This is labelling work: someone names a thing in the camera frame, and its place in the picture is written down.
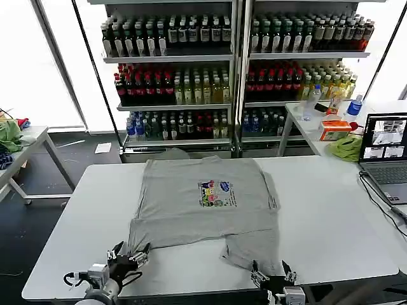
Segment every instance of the black floor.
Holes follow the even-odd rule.
[[[121,163],[118,156],[118,142],[114,135],[58,133],[52,134],[51,138],[57,147],[85,140],[79,144],[59,148],[62,159],[66,161],[69,172],[76,182],[89,165]],[[97,144],[104,142],[112,143],[111,151],[105,154],[94,154]],[[295,155],[307,154],[308,151],[298,151]],[[71,193],[43,147],[31,156],[27,167],[20,172],[16,181],[28,194]],[[0,202],[0,287],[3,292],[0,304],[33,304],[21,298],[21,291],[62,213],[61,204],[64,202],[65,200],[36,200],[27,207],[13,191]],[[403,278],[395,278],[391,282],[392,284],[389,285],[395,288],[407,288],[407,280]],[[402,296],[397,294],[378,292],[367,304],[400,299]]]

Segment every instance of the green towel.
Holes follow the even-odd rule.
[[[9,152],[15,153],[22,150],[20,145],[20,127],[13,120],[0,123],[0,144],[5,146]]]
[[[362,137],[357,135],[348,135],[345,138],[339,139],[330,145],[328,149],[331,154],[349,162],[357,162],[359,160],[359,152],[361,151]]]

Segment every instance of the laptop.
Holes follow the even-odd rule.
[[[369,114],[359,166],[392,205],[407,205],[407,113]]]

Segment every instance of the orange box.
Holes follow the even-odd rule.
[[[321,141],[335,141],[344,138],[352,130],[346,121],[322,121],[319,130],[321,131]]]

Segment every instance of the laptop keyboard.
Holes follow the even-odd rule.
[[[407,165],[369,168],[379,184],[407,183]]]

